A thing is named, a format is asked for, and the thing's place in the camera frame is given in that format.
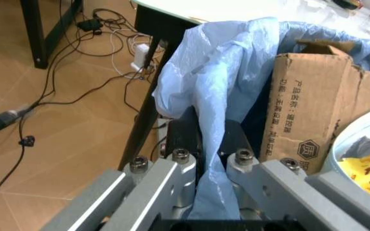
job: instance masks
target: bolt head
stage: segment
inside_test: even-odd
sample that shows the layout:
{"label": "bolt head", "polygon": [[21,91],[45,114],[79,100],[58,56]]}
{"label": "bolt head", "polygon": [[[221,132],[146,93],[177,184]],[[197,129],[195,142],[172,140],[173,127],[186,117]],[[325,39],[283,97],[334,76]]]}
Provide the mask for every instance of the bolt head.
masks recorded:
{"label": "bolt head", "polygon": [[172,151],[172,161],[183,165],[189,161],[189,151],[183,148],[177,148]]}
{"label": "bolt head", "polygon": [[235,162],[239,165],[250,165],[253,163],[253,152],[246,148],[240,148],[235,154]]}
{"label": "bolt head", "polygon": [[280,162],[285,165],[287,168],[289,168],[292,171],[297,171],[299,170],[299,163],[297,160],[292,159],[292,158],[282,158]]}
{"label": "bolt head", "polygon": [[144,173],[148,170],[148,159],[145,156],[136,156],[129,162],[129,169],[132,173]]}

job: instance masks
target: white power adapter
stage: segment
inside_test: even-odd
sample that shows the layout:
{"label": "white power adapter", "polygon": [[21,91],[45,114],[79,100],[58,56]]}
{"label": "white power adapter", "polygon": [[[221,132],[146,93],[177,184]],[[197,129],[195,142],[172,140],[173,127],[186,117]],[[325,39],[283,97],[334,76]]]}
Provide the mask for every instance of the white power adapter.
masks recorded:
{"label": "white power adapter", "polygon": [[135,57],[131,63],[131,67],[135,69],[135,71],[139,71],[139,69],[144,65],[145,56],[148,54],[148,50],[149,46],[145,43],[141,43],[136,46]]}

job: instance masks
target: metal frame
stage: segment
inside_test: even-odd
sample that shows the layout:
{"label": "metal frame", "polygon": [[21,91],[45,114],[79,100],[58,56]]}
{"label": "metal frame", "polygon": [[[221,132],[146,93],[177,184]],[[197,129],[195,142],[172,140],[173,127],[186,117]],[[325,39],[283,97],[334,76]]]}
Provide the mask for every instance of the metal frame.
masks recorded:
{"label": "metal frame", "polygon": [[[45,38],[38,0],[21,0],[21,6],[35,67],[46,69],[49,56],[64,34],[61,22],[58,21]],[[82,10],[82,0],[74,0],[65,14],[62,15],[61,20],[64,27],[69,26],[74,15],[80,10]]]}
{"label": "metal frame", "polygon": [[157,44],[161,39],[167,41],[168,46],[165,48],[165,53],[159,63],[155,77],[152,80],[131,134],[129,135],[119,164],[119,170],[122,170],[130,160],[137,156],[144,145],[145,140],[158,117],[155,100],[152,97],[152,92],[157,86],[158,76],[161,73],[163,66],[181,43],[185,30],[195,26],[197,26],[197,24],[138,5],[135,28],[138,32],[154,37],[152,47],[156,47],[155,44]]}

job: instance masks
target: plastic bag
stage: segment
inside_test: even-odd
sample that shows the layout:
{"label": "plastic bag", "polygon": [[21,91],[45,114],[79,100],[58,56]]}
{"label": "plastic bag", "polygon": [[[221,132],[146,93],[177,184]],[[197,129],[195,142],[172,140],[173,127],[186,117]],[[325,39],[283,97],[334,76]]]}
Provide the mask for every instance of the plastic bag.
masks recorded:
{"label": "plastic bag", "polygon": [[157,110],[179,118],[193,105],[206,155],[206,172],[190,219],[239,219],[231,182],[216,154],[225,118],[242,122],[270,77],[275,56],[300,51],[297,39],[353,40],[354,62],[370,70],[370,40],[306,23],[279,23],[276,18],[205,23],[189,29],[165,64],[153,93]]}

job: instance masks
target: table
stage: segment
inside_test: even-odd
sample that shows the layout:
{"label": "table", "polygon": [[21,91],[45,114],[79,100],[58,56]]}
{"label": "table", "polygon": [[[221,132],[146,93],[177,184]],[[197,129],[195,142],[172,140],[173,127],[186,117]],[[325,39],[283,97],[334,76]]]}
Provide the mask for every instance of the table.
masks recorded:
{"label": "table", "polygon": [[138,4],[135,28],[151,35],[152,54],[163,39],[168,46],[155,73],[138,117],[127,141],[119,169],[139,154],[158,113],[152,97],[158,76],[179,46],[186,29],[204,22],[248,21],[276,17],[279,21],[300,21],[345,30],[348,34],[370,39],[370,10],[346,11],[322,0],[133,0]]}
{"label": "table", "polygon": [[63,26],[67,27],[72,22],[74,15],[82,9],[82,0],[71,1],[71,6],[62,15],[63,25],[58,21],[46,37],[43,34],[38,1],[21,0],[21,7],[35,67],[46,69],[48,58],[63,35]]}

